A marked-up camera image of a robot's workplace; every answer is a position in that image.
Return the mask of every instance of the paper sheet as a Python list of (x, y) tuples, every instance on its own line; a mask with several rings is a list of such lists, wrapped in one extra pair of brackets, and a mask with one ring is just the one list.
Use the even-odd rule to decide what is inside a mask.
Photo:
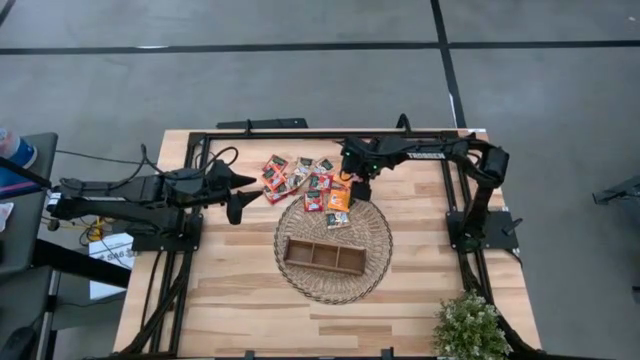
[[(128, 267), (131, 269), (133, 268), (133, 263), (135, 261), (134, 254), (131, 251), (132, 242), (133, 237), (126, 233), (109, 235), (105, 237), (103, 241), (89, 243), (89, 256), (94, 259), (100, 259), (120, 267)], [(121, 287), (106, 285), (97, 281), (89, 282), (89, 296), (91, 300), (103, 299), (105, 297), (121, 293), (125, 290), (126, 289)]]

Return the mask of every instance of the table leg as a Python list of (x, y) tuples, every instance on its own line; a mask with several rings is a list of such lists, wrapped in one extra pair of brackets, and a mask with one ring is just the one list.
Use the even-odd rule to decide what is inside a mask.
[(33, 266), (51, 266), (61, 272), (82, 276), (90, 280), (126, 288), (131, 270), (94, 259), (44, 240), (36, 240)]

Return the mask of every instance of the orange snack packet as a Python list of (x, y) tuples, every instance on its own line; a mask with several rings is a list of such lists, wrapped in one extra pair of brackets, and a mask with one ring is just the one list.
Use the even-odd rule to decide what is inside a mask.
[(338, 189), (338, 190), (351, 191), (351, 182), (352, 182), (351, 175), (338, 173), (337, 175), (333, 175), (333, 182), (331, 183), (331, 188)]
[(349, 189), (332, 189), (329, 194), (329, 209), (349, 212), (349, 200), (351, 199), (351, 190)]

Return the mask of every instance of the red snack packet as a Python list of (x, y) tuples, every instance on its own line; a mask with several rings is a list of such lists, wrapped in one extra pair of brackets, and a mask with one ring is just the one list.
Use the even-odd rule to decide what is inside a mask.
[(284, 199), (287, 197), (287, 193), (286, 192), (273, 192), (271, 191), (271, 189), (269, 189), (269, 187), (265, 186), (264, 187), (264, 196), (267, 198), (267, 201), (273, 205), (275, 203), (277, 203), (278, 201)]
[(276, 170), (282, 172), (287, 167), (288, 164), (289, 162), (281, 158), (280, 156), (271, 155), (271, 159), (267, 161), (267, 164), (262, 168), (262, 171), (267, 171), (267, 169), (271, 166), (271, 167), (274, 167)]
[(321, 191), (311, 190), (304, 194), (304, 211), (314, 212), (323, 210), (324, 196)]
[(276, 192), (278, 186), (287, 181), (280, 171), (273, 166), (269, 166), (260, 178), (262, 179), (262, 182), (264, 182), (264, 184), (273, 192)]
[(309, 190), (330, 191), (333, 175), (313, 174), (309, 178)]

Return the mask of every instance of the snack packet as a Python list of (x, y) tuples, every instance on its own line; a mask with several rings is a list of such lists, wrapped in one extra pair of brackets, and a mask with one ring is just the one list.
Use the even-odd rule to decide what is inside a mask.
[(287, 179), (278, 171), (275, 167), (269, 166), (267, 170), (261, 176), (262, 182), (271, 189), (271, 191), (276, 192), (278, 186), (284, 183)]
[(329, 203), (327, 207), (332, 210), (349, 212), (349, 201), (351, 200), (351, 191), (343, 189), (332, 189), (329, 194)]
[(337, 229), (337, 228), (341, 228), (349, 225), (351, 225), (351, 223), (349, 222), (348, 213), (339, 211), (339, 212), (327, 214), (328, 229)]
[(329, 161), (329, 159), (324, 158), (322, 160), (318, 160), (318, 162), (314, 165), (312, 172), (318, 174), (329, 174), (333, 171), (334, 166)]
[(309, 178), (309, 190), (329, 191), (333, 175), (313, 174)]
[(313, 166), (313, 159), (309, 158), (298, 158), (298, 163), (296, 164), (296, 169), (293, 171), (296, 175), (300, 175), (303, 178), (311, 175), (311, 167)]
[(310, 190), (304, 194), (304, 211), (322, 211), (324, 196), (321, 191)]
[(277, 203), (278, 201), (284, 199), (287, 197), (287, 194), (284, 193), (274, 193), (273, 191), (271, 191), (271, 189), (269, 189), (268, 186), (264, 187), (264, 196), (267, 198), (267, 201), (273, 205), (275, 203)]
[(290, 194), (296, 194), (298, 192), (298, 188), (304, 182), (304, 177), (301, 175), (293, 174), (285, 174), (285, 178), (287, 178), (287, 188)]
[(333, 182), (331, 184), (331, 188), (332, 189), (339, 189), (339, 190), (349, 190), (351, 191), (351, 175), (348, 174), (337, 174), (337, 175), (333, 175)]
[(282, 172), (289, 162), (278, 155), (271, 155), (271, 159), (267, 161), (267, 164), (262, 168), (262, 171), (267, 171), (269, 167), (274, 167), (276, 170)]

